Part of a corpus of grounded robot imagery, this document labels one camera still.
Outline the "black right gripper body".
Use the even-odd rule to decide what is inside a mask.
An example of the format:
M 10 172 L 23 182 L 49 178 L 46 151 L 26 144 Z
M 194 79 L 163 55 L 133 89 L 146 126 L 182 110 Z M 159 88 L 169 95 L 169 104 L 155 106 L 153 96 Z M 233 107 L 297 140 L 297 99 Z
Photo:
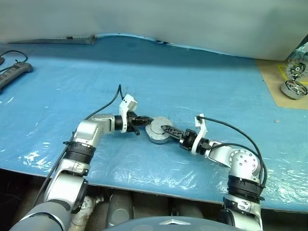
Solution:
M 197 133 L 194 130 L 187 128 L 180 138 L 180 147 L 185 150 L 191 151 L 196 138 Z

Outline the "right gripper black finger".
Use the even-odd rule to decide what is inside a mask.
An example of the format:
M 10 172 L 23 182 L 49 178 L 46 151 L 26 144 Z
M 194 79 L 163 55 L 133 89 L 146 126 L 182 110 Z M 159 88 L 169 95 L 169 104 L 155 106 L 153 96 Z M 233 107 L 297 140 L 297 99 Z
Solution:
M 181 139 L 184 134 L 182 130 L 171 125 L 162 125 L 161 129 L 164 131 L 164 133 L 167 133 L 169 136 L 175 139 Z

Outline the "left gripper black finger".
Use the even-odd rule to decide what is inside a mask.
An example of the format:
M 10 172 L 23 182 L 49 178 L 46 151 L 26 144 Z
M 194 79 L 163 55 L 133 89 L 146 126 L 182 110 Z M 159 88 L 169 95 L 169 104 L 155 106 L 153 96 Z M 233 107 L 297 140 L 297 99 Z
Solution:
M 136 125 L 148 125 L 151 124 L 153 119 L 148 116 L 137 116 L 136 117 Z

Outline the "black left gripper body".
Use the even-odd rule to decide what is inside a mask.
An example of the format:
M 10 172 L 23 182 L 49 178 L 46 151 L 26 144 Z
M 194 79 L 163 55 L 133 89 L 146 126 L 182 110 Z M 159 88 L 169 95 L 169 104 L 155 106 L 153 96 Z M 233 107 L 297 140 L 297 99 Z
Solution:
M 138 120 L 139 117 L 134 112 L 127 112 L 127 133 L 133 132 L 135 135 L 140 135 L 140 132 L 137 129 Z

